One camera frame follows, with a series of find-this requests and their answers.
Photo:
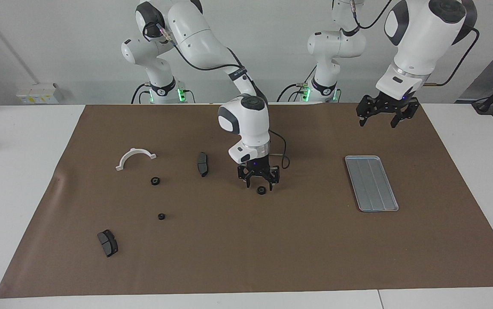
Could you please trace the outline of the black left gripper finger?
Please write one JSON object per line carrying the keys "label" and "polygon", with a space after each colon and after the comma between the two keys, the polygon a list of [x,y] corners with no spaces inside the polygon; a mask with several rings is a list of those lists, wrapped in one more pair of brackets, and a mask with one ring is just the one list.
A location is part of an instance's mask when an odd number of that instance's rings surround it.
{"label": "black left gripper finger", "polygon": [[369,117],[372,117],[376,111],[376,99],[373,97],[363,97],[357,106],[357,115],[359,117],[359,125],[363,127],[368,121]]}
{"label": "black left gripper finger", "polygon": [[390,122],[391,127],[396,128],[401,121],[411,119],[419,107],[419,100],[406,100],[405,102],[400,102],[399,106],[394,107],[395,116]]}

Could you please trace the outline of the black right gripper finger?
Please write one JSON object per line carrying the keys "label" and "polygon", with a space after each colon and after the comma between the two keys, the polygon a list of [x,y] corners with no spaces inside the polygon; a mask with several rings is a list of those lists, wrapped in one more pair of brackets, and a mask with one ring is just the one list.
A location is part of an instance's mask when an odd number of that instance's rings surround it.
{"label": "black right gripper finger", "polygon": [[269,190],[272,191],[275,184],[280,181],[280,168],[279,167],[269,167],[264,171],[264,179],[268,182]]}
{"label": "black right gripper finger", "polygon": [[247,188],[251,186],[250,178],[252,175],[253,173],[248,166],[238,166],[238,178],[245,182]]}

